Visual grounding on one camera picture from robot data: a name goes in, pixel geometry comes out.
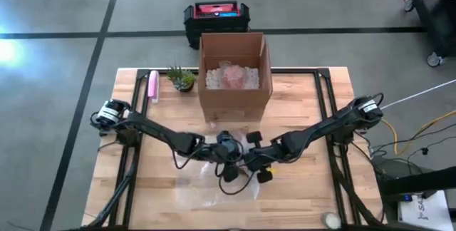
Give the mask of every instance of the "succulent plant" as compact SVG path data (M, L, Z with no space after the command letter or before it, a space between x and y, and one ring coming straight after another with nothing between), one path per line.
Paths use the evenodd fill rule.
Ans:
M182 70L180 66L170 66L168 68L167 77L179 91L189 88L196 79L191 71Z

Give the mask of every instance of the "yellow cable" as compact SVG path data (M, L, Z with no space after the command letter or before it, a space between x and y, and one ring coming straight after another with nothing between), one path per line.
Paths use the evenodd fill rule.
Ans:
M386 125L390 128L391 132L393 132L393 137L394 137L394 150L396 150L396 147L397 147L397 145L398 145L398 143L397 143L397 142L398 142L398 134L396 133L396 130L394 129L393 125L391 125L388 121L386 121L385 119L382 119L382 122L383 122L384 124L386 124Z
M444 118L450 117L450 116L452 116L452 115L454 115L454 114L456 114L456 111L449 112L449 113L447 113L447 114L445 114L445 115L442 115L442 116L440 116L440 117L438 117L438 118L433 119L432 121L426 123L423 127L421 127L421 128L415 133L415 135L413 135L413 137L417 136L419 133L421 133L421 132L422 132L424 129L426 129L427 127L429 127L429 126L431 126L431 125L434 125L434 124L436 124L437 122L443 120ZM397 147L397 145L398 145L397 143L394 144L394 153L395 153L396 155L401 155L401 154L403 154L403 153L412 145L412 141L408 141L408 142L407 142L407 145L405 145L405 147L404 147L400 152L398 152L398 147Z

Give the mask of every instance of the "white paper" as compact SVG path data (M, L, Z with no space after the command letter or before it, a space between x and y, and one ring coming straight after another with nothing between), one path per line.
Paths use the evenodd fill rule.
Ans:
M433 230L453 231L445 192L440 190L428 199L412 195L412 202L400 202L400 222Z

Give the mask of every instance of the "pink object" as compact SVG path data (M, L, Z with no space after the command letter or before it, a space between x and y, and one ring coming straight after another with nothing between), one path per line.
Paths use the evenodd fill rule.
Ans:
M158 81L160 78L160 74L158 71L151 71L149 75L149 84L147 95L152 99L152 103L158 103Z
M245 69L240 66L227 66L223 68L222 87L242 89L245 84Z

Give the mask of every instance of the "clear plastic bag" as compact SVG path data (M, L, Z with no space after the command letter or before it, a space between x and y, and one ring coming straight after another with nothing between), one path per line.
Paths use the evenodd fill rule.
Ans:
M222 89L244 89L247 82L247 70L229 61L220 62L222 75L220 84Z
M240 131L231 133L243 146L244 152L248 152L252 145L248 144L245 134ZM216 136L207 136L207 143L214 143ZM185 158L177 157L177 163L183 164ZM175 204L182 210L191 210L201 207L211 207L219 204L236 203L245 200L255 200L259 194L259 183L254 174L248 186L236 195L225 195L219 189L219 178L215 176L216 163L200 162L191 160L185 168L179 171L175 191ZM245 167L239 177L230 183L221 181L222 187L228 193L240 190L252 175ZM223 170L223 165L218 167L218 173Z

